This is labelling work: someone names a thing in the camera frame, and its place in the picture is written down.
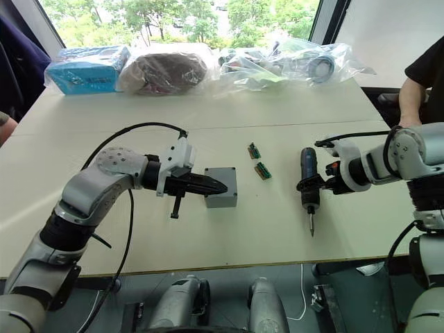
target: black cable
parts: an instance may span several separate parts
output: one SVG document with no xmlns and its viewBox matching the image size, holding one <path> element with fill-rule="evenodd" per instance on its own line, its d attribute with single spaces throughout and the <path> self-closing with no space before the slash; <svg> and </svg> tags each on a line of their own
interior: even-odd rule
<svg viewBox="0 0 444 333">
<path fill-rule="evenodd" d="M 131 244 L 131 237 L 133 235 L 133 220 L 134 220 L 134 197 L 133 192 L 129 189 L 128 194 L 130 195 L 130 202 L 131 202 L 131 211 L 130 211 L 130 227 L 128 230 L 128 239 L 126 240 L 126 247 L 125 252 L 123 253 L 122 260 L 120 261 L 119 268 L 117 269 L 117 272 L 112 277 L 112 280 L 110 284 L 108 285 L 107 289 L 103 292 L 99 302 L 95 306 L 94 310 L 91 313 L 91 316 L 85 321 L 85 323 L 82 325 L 82 327 L 78 330 L 78 333 L 85 333 L 94 319 L 96 318 L 97 314 L 100 312 L 100 309 L 102 308 L 103 303 L 105 302 L 108 294 L 111 292 L 111 289 L 114 287 L 114 283 L 117 281 L 117 279 L 120 276 L 120 272 L 123 268 L 123 265 L 125 264 L 126 257 L 128 255 L 128 252 L 130 250 L 130 244 Z"/>
<path fill-rule="evenodd" d="M 92 159 L 94 158 L 94 156 L 96 156 L 98 153 L 100 153 L 100 151 L 102 150 L 102 148 L 104 146 L 106 146 L 107 144 L 109 144 L 112 140 L 114 140 L 116 137 L 120 137 L 121 135 L 134 130 L 136 128 L 141 128 L 141 127 L 146 127 L 146 126 L 161 126 L 161 127 L 166 127 L 166 128 L 170 128 L 172 130 L 177 130 L 180 135 L 179 137 L 187 137 L 187 131 L 183 130 L 180 127 L 174 126 L 174 125 L 170 125 L 169 123 L 158 123 L 158 122 L 148 122 L 148 123 L 136 123 L 135 125 L 129 126 L 129 127 L 125 127 L 123 129 L 121 129 L 119 132 L 114 133 L 113 135 L 111 135 L 109 138 L 107 138 L 104 142 L 102 142 L 101 144 L 99 144 L 99 146 L 91 153 L 91 155 L 88 157 L 88 159 L 86 160 L 85 164 L 82 166 L 82 169 L 86 169 L 92 162 Z"/>
<path fill-rule="evenodd" d="M 393 245 L 390 248 L 390 251 L 388 252 L 388 256 L 385 259 L 384 265 L 386 267 L 386 273 L 387 273 L 387 282 L 388 282 L 388 291 L 389 291 L 389 300 L 391 303 L 391 318 L 393 321 L 393 326 L 395 329 L 395 332 L 398 331 L 399 326 L 399 318 L 398 313 L 396 312 L 395 307 L 395 294 L 393 292 L 393 287 L 391 285 L 391 279 L 390 279 L 390 262 L 393 259 L 393 256 L 395 255 L 395 251 L 400 245 L 401 241 L 404 239 L 404 237 L 412 230 L 414 227 L 416 227 L 418 224 L 417 221 L 411 222 L 397 237 L 397 239 L 393 242 Z"/>
<path fill-rule="evenodd" d="M 136 128 L 141 128 L 141 127 L 145 127 L 145 126 L 161 126 L 161 127 L 170 128 L 172 130 L 177 130 L 179 132 L 179 137 L 187 137 L 186 130 L 183 130 L 182 128 L 174 126 L 174 125 L 170 125 L 169 123 L 158 123 L 158 122 L 153 122 L 153 121 L 148 122 L 148 123 L 136 123 L 135 125 L 121 129 L 120 131 L 111 135 L 109 138 L 107 138 L 101 144 L 99 144 L 99 146 L 97 146 L 97 148 L 94 149 L 94 151 L 88 157 L 88 159 L 86 160 L 86 162 L 82 166 L 81 170 L 86 169 L 91 164 L 92 160 L 94 159 L 94 156 L 96 156 L 102 150 L 102 148 L 104 146 L 109 144 L 116 137 L 119 137 L 127 132 L 130 132 L 131 130 L 136 129 Z M 100 312 L 100 309 L 101 309 L 103 303 L 105 302 L 107 296 L 109 295 L 112 288 L 114 287 L 114 284 L 116 283 L 117 279 L 119 278 L 120 272 L 123 268 L 123 265 L 125 264 L 126 257 L 128 256 L 128 251 L 130 250 L 130 244 L 131 244 L 131 237 L 133 235 L 133 221 L 134 221 L 134 197 L 133 197 L 133 192 L 131 191 L 131 189 L 128 190 L 128 194 L 130 195 L 130 202 L 131 202 L 130 227 L 129 227 L 129 231 L 128 231 L 128 239 L 126 241 L 125 252 L 123 253 L 123 257 L 122 257 L 122 260 L 120 261 L 120 265 L 119 265 L 119 268 L 117 269 L 117 272 L 113 275 L 111 282 L 108 285 L 107 289 L 103 292 L 101 299 L 99 300 L 99 302 L 97 303 L 97 305 L 93 309 L 89 318 L 84 322 L 82 327 L 78 330 L 78 333 L 85 333 L 88 330 L 88 328 L 90 327 L 90 325 L 92 324 L 92 322 L 94 321 L 94 319 L 96 318 L 97 314 Z"/>
<path fill-rule="evenodd" d="M 328 139 L 316 141 L 316 143 L 314 145 L 316 147 L 331 148 L 334 145 L 329 144 L 329 143 L 331 143 L 332 141 L 335 141 L 335 140 L 345 139 L 347 137 L 372 137 L 372 136 L 376 136 L 376 135 L 387 135 L 389 133 L 390 133 L 389 130 L 382 130 L 379 132 L 360 132 L 360 133 L 342 134 L 342 135 L 337 135 L 336 137 L 329 137 Z"/>
<path fill-rule="evenodd" d="M 384 144 L 384 150 L 382 151 L 382 160 L 384 161 L 384 166 L 386 167 L 387 171 L 395 178 L 401 178 L 401 175 L 398 171 L 395 171 L 392 169 L 390 162 L 389 162 L 389 148 L 390 148 L 390 142 L 395 136 L 396 132 L 399 131 L 402 128 L 402 126 L 394 126 L 390 130 L 390 132 L 387 135 L 386 143 Z"/>
</svg>

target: black shirt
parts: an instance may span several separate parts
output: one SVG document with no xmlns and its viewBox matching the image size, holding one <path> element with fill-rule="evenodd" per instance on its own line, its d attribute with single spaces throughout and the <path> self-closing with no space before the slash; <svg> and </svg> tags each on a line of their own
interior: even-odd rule
<svg viewBox="0 0 444 333">
<path fill-rule="evenodd" d="M 405 69 L 405 74 L 425 88 L 432 88 L 423 123 L 444 121 L 444 37 Z"/>
</svg>

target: clear plastic packaging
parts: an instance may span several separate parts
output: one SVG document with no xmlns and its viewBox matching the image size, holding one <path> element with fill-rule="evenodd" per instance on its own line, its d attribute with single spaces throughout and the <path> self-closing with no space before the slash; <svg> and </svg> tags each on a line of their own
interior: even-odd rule
<svg viewBox="0 0 444 333">
<path fill-rule="evenodd" d="M 270 49 L 223 49 L 219 54 L 219 94 L 263 90 L 285 83 L 308 86 L 340 83 L 358 73 L 376 74 L 347 44 L 317 45 L 287 38 Z"/>
<path fill-rule="evenodd" d="M 66 95 L 115 92 L 129 56 L 124 45 L 62 49 L 44 71 L 45 86 L 54 82 Z"/>
<path fill-rule="evenodd" d="M 259 91 L 287 81 L 280 75 L 280 69 L 267 59 L 263 49 L 224 49 L 220 53 L 219 64 L 221 77 L 217 94 L 243 89 Z"/>
<path fill-rule="evenodd" d="M 202 92 L 218 78 L 219 66 L 206 44 L 156 44 L 131 57 L 118 88 L 137 94 L 184 94 Z"/>
<path fill-rule="evenodd" d="M 340 83 L 358 73 L 376 74 L 353 55 L 351 46 L 344 43 L 320 46 L 289 38 L 277 45 L 268 59 L 281 69 L 282 76 L 309 85 Z"/>
</svg>

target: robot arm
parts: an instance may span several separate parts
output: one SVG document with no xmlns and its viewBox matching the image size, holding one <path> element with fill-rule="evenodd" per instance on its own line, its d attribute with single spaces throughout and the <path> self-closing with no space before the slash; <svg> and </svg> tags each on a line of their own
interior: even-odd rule
<svg viewBox="0 0 444 333">
<path fill-rule="evenodd" d="M 415 206 L 416 227 L 425 232 L 411 240 L 413 276 L 428 289 L 415 302 L 406 332 L 444 330 L 444 123 L 395 128 L 386 143 L 361 155 L 346 139 L 317 142 L 340 160 L 320 175 L 298 184 L 299 190 L 323 188 L 334 194 L 366 191 L 371 185 L 406 180 Z"/>
<path fill-rule="evenodd" d="M 152 189 L 176 197 L 178 218 L 186 192 L 220 194 L 221 182 L 191 172 L 195 151 L 185 137 L 160 157 L 122 147 L 101 151 L 95 162 L 65 186 L 46 225 L 12 270 L 0 296 L 0 332 L 39 332 L 46 310 L 61 308 L 80 274 L 78 260 L 87 242 L 119 195 Z"/>
</svg>

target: white cable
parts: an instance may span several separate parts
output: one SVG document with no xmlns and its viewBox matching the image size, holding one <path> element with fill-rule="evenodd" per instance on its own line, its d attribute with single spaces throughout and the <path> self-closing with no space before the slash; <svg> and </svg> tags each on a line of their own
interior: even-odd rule
<svg viewBox="0 0 444 333">
<path fill-rule="evenodd" d="M 83 326 L 85 326 L 86 322 L 89 320 L 90 316 L 92 315 L 92 312 L 94 311 L 94 308 L 96 307 L 97 304 L 97 300 L 99 300 L 99 295 L 100 295 L 100 290 L 97 291 L 97 295 L 96 295 L 96 299 L 94 300 L 94 304 L 91 307 L 91 311 L 88 314 L 88 317 L 86 317 L 85 322 L 82 324 L 82 326 L 78 329 L 77 333 L 79 333 L 82 329 Z"/>
<path fill-rule="evenodd" d="M 304 300 L 304 310 L 302 311 L 302 314 L 299 318 L 291 318 L 287 317 L 287 319 L 291 321 L 300 321 L 302 318 L 304 318 L 305 311 L 307 310 L 307 302 L 305 301 L 305 294 L 304 294 L 304 264 L 300 265 L 300 292 L 302 294 L 302 299 Z"/>
</svg>

